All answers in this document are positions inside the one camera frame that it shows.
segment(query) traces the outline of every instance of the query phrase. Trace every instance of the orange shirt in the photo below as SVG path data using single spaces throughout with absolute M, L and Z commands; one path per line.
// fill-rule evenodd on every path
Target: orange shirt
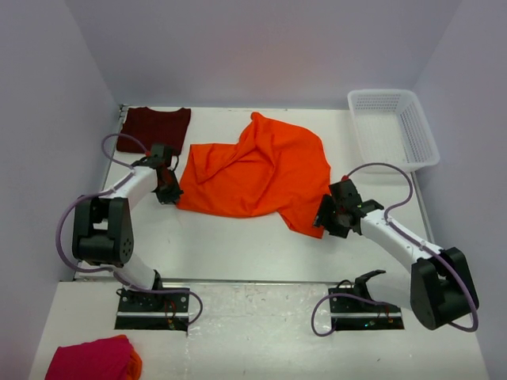
M 190 146 L 177 207 L 237 218 L 278 211 L 291 230 L 321 238 L 312 223 L 330 166 L 320 138 L 258 112 L 251 119 L 237 144 Z

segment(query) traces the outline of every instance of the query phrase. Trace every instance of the maroon t-shirt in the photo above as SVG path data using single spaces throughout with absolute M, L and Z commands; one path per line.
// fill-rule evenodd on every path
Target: maroon t-shirt
M 135 137 L 150 150 L 154 143 L 173 147 L 179 155 L 190 123 L 190 108 L 174 112 L 160 112 L 148 107 L 130 108 L 121 133 Z M 116 149 L 127 153 L 142 152 L 139 145 L 129 139 L 118 139 Z

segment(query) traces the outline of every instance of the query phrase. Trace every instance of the folded shirt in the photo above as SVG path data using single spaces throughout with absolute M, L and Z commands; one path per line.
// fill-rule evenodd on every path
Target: folded shirt
M 125 335 L 58 347 L 46 380 L 139 380 L 143 361 Z
M 174 154 L 181 154 L 185 135 L 190 123 L 190 109 L 180 108 L 174 112 L 154 111 L 148 107 L 130 108 L 121 133 L 135 137 L 150 150 L 154 143 L 171 146 Z M 142 152 L 139 145 L 129 139 L 118 139 L 119 152 Z

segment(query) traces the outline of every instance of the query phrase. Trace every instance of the white plastic basket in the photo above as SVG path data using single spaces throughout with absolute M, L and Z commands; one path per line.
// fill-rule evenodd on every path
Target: white plastic basket
M 415 93 L 405 89 L 362 89 L 351 91 L 348 98 L 364 162 L 386 162 L 413 172 L 440 160 Z

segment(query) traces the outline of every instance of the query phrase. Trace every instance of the light purple wall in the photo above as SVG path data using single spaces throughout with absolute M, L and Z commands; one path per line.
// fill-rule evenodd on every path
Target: light purple wall
M 346 108 L 411 89 L 461 0 L 67 0 L 118 103 Z
M 433 232 L 467 254 L 482 353 L 507 378 L 507 2 L 464 0 L 415 92 L 441 155 L 418 175 Z
M 99 144 L 117 107 L 63 1 L 2 2 L 0 56 L 0 377 L 16 380 L 29 375 L 56 284 L 71 277 L 57 219 L 101 184 Z

